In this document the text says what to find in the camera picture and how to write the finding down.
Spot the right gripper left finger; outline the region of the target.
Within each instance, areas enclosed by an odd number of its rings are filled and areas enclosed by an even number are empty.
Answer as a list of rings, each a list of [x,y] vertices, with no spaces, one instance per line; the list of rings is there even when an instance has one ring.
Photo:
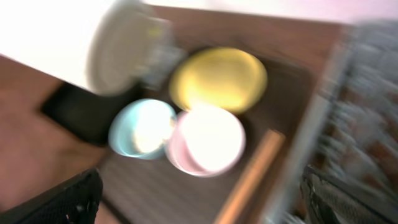
[[[88,169],[1,214],[1,224],[94,224],[103,192],[97,169]]]

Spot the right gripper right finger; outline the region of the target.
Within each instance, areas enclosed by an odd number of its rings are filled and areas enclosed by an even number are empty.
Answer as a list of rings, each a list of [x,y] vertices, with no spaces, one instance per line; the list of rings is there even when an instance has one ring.
[[[397,207],[307,166],[300,189],[310,223],[397,223]]]

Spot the light blue bowl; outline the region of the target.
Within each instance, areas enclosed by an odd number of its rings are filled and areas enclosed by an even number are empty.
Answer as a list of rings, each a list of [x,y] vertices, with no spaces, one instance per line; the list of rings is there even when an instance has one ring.
[[[164,155],[176,124],[177,115],[168,103],[155,99],[137,100],[114,118],[108,142],[119,155],[158,159]]]

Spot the pink bowl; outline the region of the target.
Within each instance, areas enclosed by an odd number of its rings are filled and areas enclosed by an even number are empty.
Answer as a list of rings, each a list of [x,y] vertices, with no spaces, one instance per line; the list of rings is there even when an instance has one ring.
[[[246,133],[232,113],[207,106],[177,115],[177,125],[165,153],[180,171],[214,177],[232,169],[243,155]]]

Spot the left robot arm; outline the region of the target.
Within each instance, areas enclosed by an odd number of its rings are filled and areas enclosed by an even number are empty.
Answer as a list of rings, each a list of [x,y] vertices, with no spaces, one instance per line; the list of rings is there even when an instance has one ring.
[[[116,1],[90,48],[89,91],[118,95],[137,83],[158,90],[186,52],[177,46],[172,23],[142,1]]]

